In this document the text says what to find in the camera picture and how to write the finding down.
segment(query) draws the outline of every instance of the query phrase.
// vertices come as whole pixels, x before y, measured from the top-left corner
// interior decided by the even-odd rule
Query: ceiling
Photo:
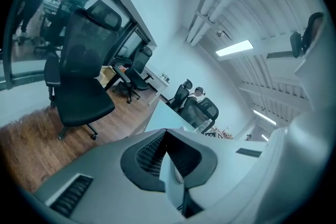
[[[208,14],[203,14],[202,25],[209,22],[207,18],[221,1],[215,0]],[[290,35],[294,31],[303,34],[309,16],[322,10],[322,0],[233,0],[198,44],[227,72],[251,109],[276,121],[277,127],[287,126],[310,110],[294,74],[302,58],[268,58],[268,54],[290,51]],[[219,37],[218,30],[229,38],[225,34]],[[244,40],[249,40],[254,49],[220,58],[215,53]],[[258,119],[258,123],[268,133],[275,128],[266,120]]]

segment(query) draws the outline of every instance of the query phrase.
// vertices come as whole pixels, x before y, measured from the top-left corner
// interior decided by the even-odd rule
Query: wooden floor
[[[71,128],[63,141],[56,138],[62,129],[57,109],[46,108],[0,129],[0,147],[13,179],[34,192],[41,183],[88,150],[130,135],[154,110],[148,105],[155,92],[140,92],[141,99],[126,103],[123,93],[108,91],[116,109],[92,123],[99,133],[90,138],[87,126]]]

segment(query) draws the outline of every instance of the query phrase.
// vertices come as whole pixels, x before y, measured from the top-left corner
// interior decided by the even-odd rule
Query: plastic water bottle
[[[207,121],[203,122],[199,127],[197,127],[194,130],[194,133],[202,133],[204,131],[205,128],[208,127],[208,125],[212,122],[211,119],[208,119]]]

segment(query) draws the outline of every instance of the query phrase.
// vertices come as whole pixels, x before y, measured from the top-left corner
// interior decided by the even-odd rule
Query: ceiling light
[[[245,40],[243,42],[234,44],[232,46],[229,46],[227,48],[221,49],[217,51],[216,53],[218,56],[224,56],[228,54],[234,54],[235,52],[243,51],[243,50],[250,50],[253,49],[253,46],[250,41]]]
[[[265,139],[268,142],[268,138],[265,137],[263,134],[261,135],[263,137],[263,139]]]
[[[271,120],[270,118],[266,117],[265,115],[262,115],[261,113],[259,113],[258,111],[253,109],[253,112],[256,113],[257,115],[261,116],[262,118],[264,118],[265,120],[268,120],[270,123],[273,123],[274,125],[277,125],[277,123],[273,120]]]

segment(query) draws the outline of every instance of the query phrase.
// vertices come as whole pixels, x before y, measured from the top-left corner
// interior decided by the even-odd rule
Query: person wearing cap
[[[251,134],[248,134],[248,135],[247,135],[247,138],[245,139],[245,141],[251,141],[251,138],[252,138],[252,135],[251,135]]]
[[[189,96],[184,100],[184,102],[180,106],[180,111],[181,111],[182,108],[184,108],[184,104],[189,97],[195,97],[198,102],[201,102],[202,99],[200,97],[203,95],[203,92],[204,92],[204,90],[203,90],[202,87],[197,87],[195,89],[195,91],[193,93],[189,94]]]

